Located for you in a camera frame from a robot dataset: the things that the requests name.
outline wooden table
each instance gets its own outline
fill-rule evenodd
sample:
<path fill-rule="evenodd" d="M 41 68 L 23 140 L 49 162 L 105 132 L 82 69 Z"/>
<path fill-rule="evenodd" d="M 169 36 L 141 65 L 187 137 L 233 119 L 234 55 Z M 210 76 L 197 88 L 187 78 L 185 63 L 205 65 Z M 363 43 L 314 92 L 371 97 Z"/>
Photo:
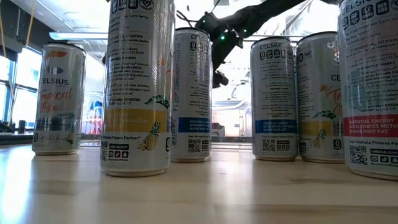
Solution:
<path fill-rule="evenodd" d="M 344 165 L 264 162 L 215 149 L 165 174 L 105 176 L 98 148 L 34 156 L 0 148 L 0 223 L 398 223 L 398 183 Z"/>

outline tropical vibe can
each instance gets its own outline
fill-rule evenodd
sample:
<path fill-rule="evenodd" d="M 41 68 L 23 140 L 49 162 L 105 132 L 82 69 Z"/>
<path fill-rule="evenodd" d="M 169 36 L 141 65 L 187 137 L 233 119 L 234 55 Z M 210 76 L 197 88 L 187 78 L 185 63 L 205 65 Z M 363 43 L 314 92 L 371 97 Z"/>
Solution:
<path fill-rule="evenodd" d="M 174 1 L 111 1 L 101 167 L 161 174 L 170 164 Z"/>
<path fill-rule="evenodd" d="M 172 161 L 204 162 L 211 148 L 210 36 L 179 28 L 174 37 Z"/>
<path fill-rule="evenodd" d="M 268 161 L 297 157 L 293 51 L 289 39 L 270 37 L 251 47 L 253 154 Z"/>
<path fill-rule="evenodd" d="M 305 161 L 345 162 L 337 41 L 337 32 L 322 32 L 297 43 L 299 148 Z"/>
<path fill-rule="evenodd" d="M 65 155 L 80 145 L 86 52 L 63 43 L 47 43 L 42 68 L 32 150 L 36 155 Z"/>
<path fill-rule="evenodd" d="M 340 3 L 346 163 L 398 180 L 398 0 Z"/>

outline can lid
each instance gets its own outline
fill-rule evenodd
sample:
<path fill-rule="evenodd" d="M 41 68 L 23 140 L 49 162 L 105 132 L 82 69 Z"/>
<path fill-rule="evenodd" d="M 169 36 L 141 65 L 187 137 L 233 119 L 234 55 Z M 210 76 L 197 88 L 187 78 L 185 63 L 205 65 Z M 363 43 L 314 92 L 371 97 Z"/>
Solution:
<path fill-rule="evenodd" d="M 78 46 L 75 46 L 75 45 L 73 45 L 73 44 L 67 44 L 67 43 L 62 43 L 62 42 L 50 41 L 50 42 L 46 42 L 44 45 L 46 46 L 46 45 L 48 45 L 48 44 L 63 44 L 63 45 L 71 46 L 71 47 L 76 47 L 77 49 L 82 50 L 84 53 L 86 53 L 86 51 L 85 51 L 83 48 L 78 47 Z"/>
<path fill-rule="evenodd" d="M 305 39 L 307 39 L 307 38 L 309 38 L 309 37 L 313 37 L 313 36 L 316 36 L 316 35 L 322 35 L 322 34 L 336 34 L 336 35 L 337 35 L 337 32 L 336 32 L 336 31 L 324 31 L 324 32 L 319 32 L 319 33 L 310 34 L 310 35 L 308 35 L 308 36 L 306 36 L 306 37 L 303 37 L 301 40 L 299 40 L 299 41 L 297 42 L 297 45 L 298 45 L 301 41 L 303 41 L 303 40 L 305 40 Z"/>
<path fill-rule="evenodd" d="M 196 30 L 196 31 L 202 32 L 202 33 L 204 33 L 204 34 L 206 34 L 207 36 L 210 37 L 209 33 L 204 31 L 203 29 L 199 29 L 199 28 L 196 28 L 196 27 L 181 27 L 181 28 L 177 28 L 175 31 L 180 31 L 180 30 Z"/>
<path fill-rule="evenodd" d="M 289 41 L 289 42 L 291 43 L 291 41 L 290 41 L 290 39 L 289 39 L 288 37 L 275 36 L 275 37 L 266 37 L 266 38 L 263 38 L 263 39 L 256 40 L 256 41 L 251 45 L 251 47 L 253 47 L 253 45 L 256 44 L 256 43 L 258 43 L 258 42 L 262 42 L 263 40 L 272 40 L 272 39 L 287 40 L 287 41 Z"/>

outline robotic arm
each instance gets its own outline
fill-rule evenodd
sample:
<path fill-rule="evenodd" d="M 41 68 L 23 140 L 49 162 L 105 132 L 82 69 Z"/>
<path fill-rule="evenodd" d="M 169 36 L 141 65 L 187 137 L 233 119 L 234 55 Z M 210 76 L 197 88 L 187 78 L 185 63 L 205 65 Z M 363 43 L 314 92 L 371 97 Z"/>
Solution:
<path fill-rule="evenodd" d="M 338 0 L 321 0 L 328 4 L 337 4 Z M 243 39 L 252 36 L 270 18 L 304 2 L 304 0 L 266 0 L 256 6 L 247 6 L 233 15 L 219 19 L 212 12 L 195 24 L 196 28 L 210 34 L 213 42 L 211 56 L 213 61 L 213 88 L 227 85 L 228 79 L 217 68 L 235 46 L 243 48 Z"/>

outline white can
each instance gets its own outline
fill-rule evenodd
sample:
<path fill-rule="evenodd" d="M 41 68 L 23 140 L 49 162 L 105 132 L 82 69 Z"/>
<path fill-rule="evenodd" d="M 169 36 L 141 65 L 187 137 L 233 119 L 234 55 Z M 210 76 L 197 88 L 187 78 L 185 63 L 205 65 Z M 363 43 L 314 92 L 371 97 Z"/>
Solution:
<path fill-rule="evenodd" d="M 398 0 L 340 3 L 346 163 L 398 180 Z"/>
<path fill-rule="evenodd" d="M 300 155 L 310 162 L 344 163 L 337 32 L 312 34 L 297 45 Z"/>
<path fill-rule="evenodd" d="M 210 36 L 179 28 L 174 37 L 172 161 L 205 162 L 211 149 Z"/>
<path fill-rule="evenodd" d="M 253 154 L 267 161 L 297 157 L 294 61 L 289 39 L 270 37 L 251 47 Z"/>
<path fill-rule="evenodd" d="M 44 45 L 32 150 L 66 155 L 80 145 L 86 52 L 73 45 Z"/>
<path fill-rule="evenodd" d="M 170 164 L 174 1 L 111 1 L 101 167 L 161 174 Z"/>

